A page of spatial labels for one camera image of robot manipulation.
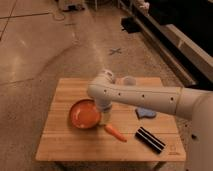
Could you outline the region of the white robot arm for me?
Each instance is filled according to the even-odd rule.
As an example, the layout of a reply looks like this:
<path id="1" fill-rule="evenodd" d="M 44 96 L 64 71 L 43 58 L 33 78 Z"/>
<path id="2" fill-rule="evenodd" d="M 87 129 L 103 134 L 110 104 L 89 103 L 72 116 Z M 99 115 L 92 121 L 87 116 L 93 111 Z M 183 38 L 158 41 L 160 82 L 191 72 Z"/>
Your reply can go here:
<path id="1" fill-rule="evenodd" d="M 102 70 L 89 82 L 87 93 L 101 112 L 109 110 L 112 102 L 117 102 L 190 120 L 185 169 L 213 169 L 213 91 L 116 84 L 114 74 Z"/>

